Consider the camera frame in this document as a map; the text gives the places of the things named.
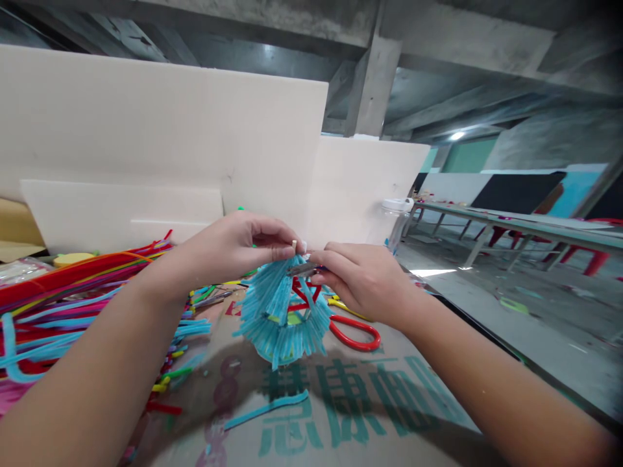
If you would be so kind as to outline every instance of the hand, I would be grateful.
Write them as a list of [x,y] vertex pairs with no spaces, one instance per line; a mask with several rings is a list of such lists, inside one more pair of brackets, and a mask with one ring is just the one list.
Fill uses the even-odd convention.
[[425,292],[412,284],[396,259],[383,246],[327,243],[310,261],[329,271],[311,277],[327,284],[356,313],[401,329],[417,305],[427,301]]
[[237,211],[157,259],[145,269],[143,280],[149,280],[150,289],[163,290],[167,296],[186,295],[204,285],[238,279],[263,264],[293,257],[292,240],[297,241],[297,252],[305,253],[299,237],[284,222]]

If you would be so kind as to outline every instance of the blue fuzzy craft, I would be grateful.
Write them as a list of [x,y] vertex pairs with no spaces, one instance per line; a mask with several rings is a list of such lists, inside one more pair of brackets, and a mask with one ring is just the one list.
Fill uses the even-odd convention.
[[293,294],[293,278],[286,275],[288,268],[305,263],[302,256],[277,261],[261,267],[245,283],[249,285],[242,302],[240,330],[234,336],[244,335],[260,357],[272,362],[273,370],[300,359],[304,354],[322,352],[323,337],[333,314],[323,296],[313,301],[313,294],[304,280],[300,291],[309,308],[304,313],[288,312],[291,305],[304,301]]

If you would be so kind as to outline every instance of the fingernail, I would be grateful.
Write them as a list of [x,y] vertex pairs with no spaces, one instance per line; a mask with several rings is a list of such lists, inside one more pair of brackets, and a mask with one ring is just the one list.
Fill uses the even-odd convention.
[[281,255],[283,256],[284,259],[289,259],[291,257],[294,257],[295,254],[296,252],[294,251],[294,248],[292,248],[291,246],[287,246],[281,249]]
[[310,282],[314,285],[323,285],[326,282],[326,280],[322,274],[314,274],[310,278]]

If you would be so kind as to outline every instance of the left hand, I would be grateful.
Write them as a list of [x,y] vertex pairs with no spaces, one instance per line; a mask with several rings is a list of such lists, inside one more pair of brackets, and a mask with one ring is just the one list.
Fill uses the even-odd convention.
[[185,296],[204,285],[235,280],[266,263],[293,257],[292,240],[297,241],[296,253],[305,253],[300,238],[284,222],[237,211],[164,254],[140,276],[158,294]]

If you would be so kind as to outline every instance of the black board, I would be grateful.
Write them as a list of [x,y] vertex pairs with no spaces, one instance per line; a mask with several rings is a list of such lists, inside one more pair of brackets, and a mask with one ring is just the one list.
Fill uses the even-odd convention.
[[480,191],[473,208],[532,214],[566,173],[543,175],[494,174]]

